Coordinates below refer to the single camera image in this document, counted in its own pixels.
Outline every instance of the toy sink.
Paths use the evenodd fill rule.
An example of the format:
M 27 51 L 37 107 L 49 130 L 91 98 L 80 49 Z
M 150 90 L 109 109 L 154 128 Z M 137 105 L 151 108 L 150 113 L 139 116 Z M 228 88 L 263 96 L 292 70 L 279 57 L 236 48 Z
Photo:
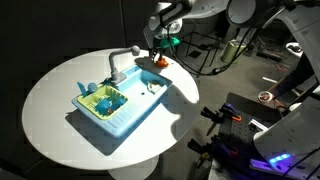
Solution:
M 79 95 L 72 103 L 91 121 L 115 138 L 125 135 L 142 120 L 142 116 L 158 103 L 172 85 L 169 79 L 134 65 L 122 71 L 126 79 L 119 84 L 101 83 L 98 90 L 86 97 Z M 110 107 L 101 113 L 97 107 L 106 102 Z

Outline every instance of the white faucet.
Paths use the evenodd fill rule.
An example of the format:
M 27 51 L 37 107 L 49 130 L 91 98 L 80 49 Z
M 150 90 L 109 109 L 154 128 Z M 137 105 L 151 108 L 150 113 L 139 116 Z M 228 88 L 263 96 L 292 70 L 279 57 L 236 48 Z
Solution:
M 113 51 L 109 55 L 109 63 L 110 63 L 110 68 L 111 68 L 111 82 L 114 84 L 118 84 L 124 79 L 127 78 L 125 74 L 122 72 L 118 72 L 117 68 L 114 66 L 114 56 L 124 54 L 124 53 L 129 53 L 131 52 L 133 56 L 138 56 L 140 54 L 140 48 L 138 46 L 132 46 L 131 48 L 127 49 L 121 49 L 117 51 Z

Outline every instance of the white round table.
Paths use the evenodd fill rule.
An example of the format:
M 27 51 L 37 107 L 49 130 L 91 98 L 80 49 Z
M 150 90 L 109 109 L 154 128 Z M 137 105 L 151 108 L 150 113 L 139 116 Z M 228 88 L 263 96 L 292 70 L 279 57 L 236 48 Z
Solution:
M 134 64 L 172 80 L 173 85 L 154 110 L 122 139 L 115 139 L 91 122 L 71 103 L 85 86 L 110 77 L 109 54 L 116 49 L 96 51 L 71 59 L 51 70 L 33 87 L 22 113 L 24 132 L 30 143 L 47 158 L 69 167 L 109 170 L 110 174 L 144 179 L 154 170 L 158 155 L 173 146 L 191 127 L 198 113 L 199 92 L 179 64 L 166 57 L 166 69 L 158 69 L 141 50 L 115 56 L 119 71 Z M 149 169 L 141 175 L 141 167 Z
M 288 50 L 291 54 L 293 54 L 294 56 L 300 58 L 300 57 L 302 56 L 302 54 L 303 54 L 303 51 L 301 51 L 301 52 L 294 52 L 294 51 L 292 51 L 290 48 L 288 48 L 290 45 L 291 45 L 291 46 L 299 46 L 299 43 L 297 43 L 297 42 L 290 42 L 290 43 L 288 43 L 288 44 L 286 45 L 286 48 L 287 48 L 287 50 Z

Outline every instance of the table pedestal base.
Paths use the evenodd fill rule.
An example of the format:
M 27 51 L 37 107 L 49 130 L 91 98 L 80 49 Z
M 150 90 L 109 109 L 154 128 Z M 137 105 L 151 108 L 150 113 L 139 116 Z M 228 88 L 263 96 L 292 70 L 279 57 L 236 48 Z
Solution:
M 109 174 L 116 180 L 143 180 L 156 168 L 159 155 L 132 166 L 111 169 Z

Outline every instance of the blue sink basin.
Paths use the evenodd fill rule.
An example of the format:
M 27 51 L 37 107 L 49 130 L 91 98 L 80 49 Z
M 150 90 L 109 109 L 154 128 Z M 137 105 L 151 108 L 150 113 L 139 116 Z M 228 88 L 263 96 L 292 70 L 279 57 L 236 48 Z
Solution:
M 113 87 L 128 100 L 108 120 L 101 120 L 82 106 L 77 97 L 72 103 L 90 120 L 115 138 L 124 136 L 135 124 L 142 120 L 142 116 L 159 102 L 161 96 L 172 85 L 169 79 L 142 69 L 137 65 L 122 71 L 126 79 Z

